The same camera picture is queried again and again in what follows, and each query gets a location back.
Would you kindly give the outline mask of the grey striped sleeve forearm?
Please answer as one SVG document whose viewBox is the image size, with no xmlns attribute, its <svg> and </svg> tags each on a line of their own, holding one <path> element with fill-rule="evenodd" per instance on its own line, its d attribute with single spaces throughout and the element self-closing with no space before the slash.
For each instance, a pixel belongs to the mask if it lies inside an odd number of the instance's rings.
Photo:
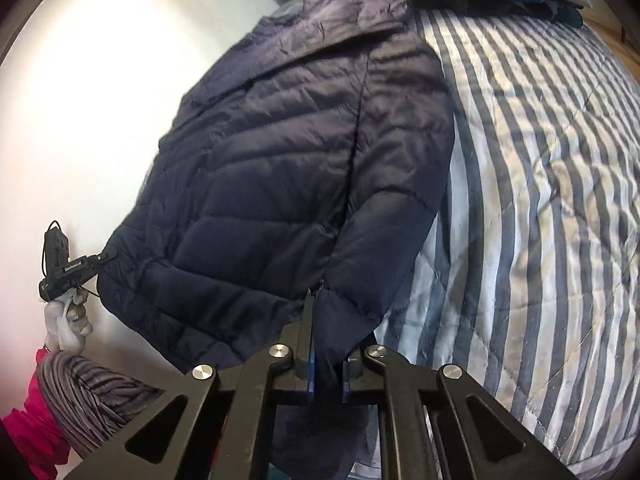
<svg viewBox="0 0 640 480">
<path fill-rule="evenodd" d="M 104 445 L 164 393 L 68 351 L 46 356 L 38 365 L 37 379 L 54 420 L 82 458 Z"/>
</svg>

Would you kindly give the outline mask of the white gloved left hand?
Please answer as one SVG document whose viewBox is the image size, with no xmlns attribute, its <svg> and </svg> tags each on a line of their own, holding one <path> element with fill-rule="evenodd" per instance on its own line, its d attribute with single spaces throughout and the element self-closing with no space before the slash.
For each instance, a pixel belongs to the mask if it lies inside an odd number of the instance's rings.
<svg viewBox="0 0 640 480">
<path fill-rule="evenodd" d="M 47 336 L 44 348 L 50 353 L 66 351 L 81 354 L 93 327 L 86 311 L 88 292 L 70 289 L 44 307 L 44 325 Z"/>
</svg>

